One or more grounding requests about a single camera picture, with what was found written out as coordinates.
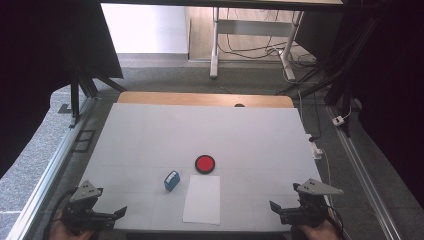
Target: metal rail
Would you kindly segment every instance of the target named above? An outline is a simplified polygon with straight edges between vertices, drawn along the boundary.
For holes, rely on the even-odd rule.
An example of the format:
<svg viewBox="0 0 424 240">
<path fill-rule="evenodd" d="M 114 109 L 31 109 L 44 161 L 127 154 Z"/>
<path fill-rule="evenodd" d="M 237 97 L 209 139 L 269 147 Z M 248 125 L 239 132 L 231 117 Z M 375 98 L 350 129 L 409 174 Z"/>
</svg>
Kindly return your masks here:
<svg viewBox="0 0 424 240">
<path fill-rule="evenodd" d="M 331 119 L 335 117 L 330 107 L 327 107 L 327 113 Z M 388 240 L 401 240 L 402 237 L 397 230 L 395 222 L 393 221 L 393 218 L 390 215 L 386 204 L 378 193 L 374 182 L 372 181 L 366 167 L 361 160 L 361 157 L 356 151 L 355 145 L 350 138 L 346 137 L 343 130 L 336 127 L 336 131 L 344 149 L 346 150 L 350 163 L 355 170 L 359 182 L 362 185 L 362 189 L 364 190 L 371 207 L 374 209 L 377 220 L 379 221 L 381 228 L 386 235 L 386 238 Z"/>
<path fill-rule="evenodd" d="M 95 100 L 93 98 L 87 98 L 81 109 L 81 119 L 75 125 L 75 128 L 69 128 L 65 133 L 62 142 L 59 144 L 56 152 L 53 154 L 52 159 L 47 165 L 46 170 L 41 176 L 40 181 L 29 197 L 25 204 L 21 214 L 13 225 L 7 240 L 20 240 L 24 239 L 29 228 L 31 227 L 32 221 L 35 218 L 38 210 L 43 203 L 44 198 L 48 194 L 50 187 L 52 186 L 57 173 L 59 172 L 62 164 L 64 163 L 68 152 L 71 150 L 72 144 L 74 143 L 79 131 L 88 120 L 89 113 L 93 110 Z"/>
</svg>

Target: metal stand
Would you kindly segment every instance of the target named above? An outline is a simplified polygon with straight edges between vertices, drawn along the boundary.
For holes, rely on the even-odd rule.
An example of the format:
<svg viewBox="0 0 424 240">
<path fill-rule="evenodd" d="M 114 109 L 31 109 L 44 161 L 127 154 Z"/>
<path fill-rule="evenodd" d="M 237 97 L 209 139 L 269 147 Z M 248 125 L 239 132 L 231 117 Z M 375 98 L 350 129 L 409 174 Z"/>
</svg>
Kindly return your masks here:
<svg viewBox="0 0 424 240">
<path fill-rule="evenodd" d="M 74 128 L 78 123 L 79 119 L 79 90 L 78 90 L 78 79 L 77 76 L 72 77 L 71 82 L 71 110 L 72 110 L 72 120 L 70 128 Z"/>
<path fill-rule="evenodd" d="M 218 34 L 251 35 L 251 36 L 275 36 L 287 37 L 284 51 L 279 51 L 280 59 L 284 65 L 284 71 L 289 81 L 294 81 L 295 76 L 289 62 L 290 49 L 299 27 L 303 12 L 298 12 L 293 23 L 260 22 L 219 19 L 219 8 L 214 9 L 214 33 L 211 56 L 210 78 L 218 77 Z"/>
<path fill-rule="evenodd" d="M 296 19 L 293 22 L 293 25 L 292 25 L 292 28 L 291 28 L 291 31 L 290 31 L 290 35 L 287 39 L 286 47 L 284 48 L 283 52 L 281 52 L 281 51 L 279 52 L 281 62 L 283 63 L 283 66 L 284 66 L 284 72 L 286 73 L 288 81 L 294 81 L 296 79 L 294 74 L 293 74 L 293 70 L 291 68 L 291 65 L 290 65 L 289 54 L 290 54 L 290 49 L 292 47 L 294 37 L 296 36 L 296 32 L 297 32 L 297 29 L 299 27 L 299 22 L 300 22 L 302 15 L 303 15 L 303 12 L 298 12 Z"/>
</svg>

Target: wooden edge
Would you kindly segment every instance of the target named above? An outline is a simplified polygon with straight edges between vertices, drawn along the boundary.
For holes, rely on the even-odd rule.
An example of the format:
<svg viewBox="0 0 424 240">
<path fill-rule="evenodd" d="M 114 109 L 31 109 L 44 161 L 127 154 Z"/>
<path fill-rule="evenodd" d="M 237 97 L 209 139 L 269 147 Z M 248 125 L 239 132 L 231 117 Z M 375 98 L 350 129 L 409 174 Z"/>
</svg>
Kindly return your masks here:
<svg viewBox="0 0 424 240">
<path fill-rule="evenodd" d="M 294 107 L 293 101 L 287 96 L 131 91 L 121 93 L 118 103 L 228 107 L 243 104 L 245 107 Z"/>
</svg>

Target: table leg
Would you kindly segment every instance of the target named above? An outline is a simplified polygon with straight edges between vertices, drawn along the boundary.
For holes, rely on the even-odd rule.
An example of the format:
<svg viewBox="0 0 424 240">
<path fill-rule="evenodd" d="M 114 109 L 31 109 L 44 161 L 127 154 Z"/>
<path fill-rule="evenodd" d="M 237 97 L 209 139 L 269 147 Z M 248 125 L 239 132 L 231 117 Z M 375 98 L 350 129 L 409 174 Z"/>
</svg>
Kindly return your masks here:
<svg viewBox="0 0 424 240">
<path fill-rule="evenodd" d="M 284 51 L 279 51 L 280 59 L 281 59 L 281 62 L 283 63 L 284 71 L 286 73 L 288 81 L 295 81 L 296 80 L 296 78 L 293 74 L 293 70 L 290 66 L 290 62 L 289 62 L 288 57 L 289 57 L 290 49 L 291 49 L 293 41 L 294 41 L 294 37 L 296 36 L 297 28 L 299 27 L 299 22 L 300 22 L 300 19 L 302 17 L 302 14 L 303 14 L 303 12 L 298 12 L 297 16 L 294 19 L 289 37 L 287 39 L 286 47 L 284 48 Z"/>
<path fill-rule="evenodd" d="M 218 22 L 219 22 L 219 8 L 214 8 L 213 14 L 213 46 L 211 56 L 211 72 L 210 78 L 215 79 L 218 77 Z"/>
<path fill-rule="evenodd" d="M 78 76 L 73 75 L 71 81 L 71 109 L 72 109 L 72 120 L 70 128 L 74 128 L 77 125 L 79 120 L 79 85 L 78 85 Z"/>
</svg>

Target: white wall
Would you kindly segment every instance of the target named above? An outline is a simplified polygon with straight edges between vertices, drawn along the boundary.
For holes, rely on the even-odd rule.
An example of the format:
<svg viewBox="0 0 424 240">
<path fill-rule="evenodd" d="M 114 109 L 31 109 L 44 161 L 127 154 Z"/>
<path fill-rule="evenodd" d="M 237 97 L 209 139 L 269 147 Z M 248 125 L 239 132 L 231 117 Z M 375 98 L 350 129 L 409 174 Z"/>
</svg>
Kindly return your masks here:
<svg viewBox="0 0 424 240">
<path fill-rule="evenodd" d="M 117 53 L 188 53 L 186 7 L 102 4 L 102 9 Z"/>
</svg>

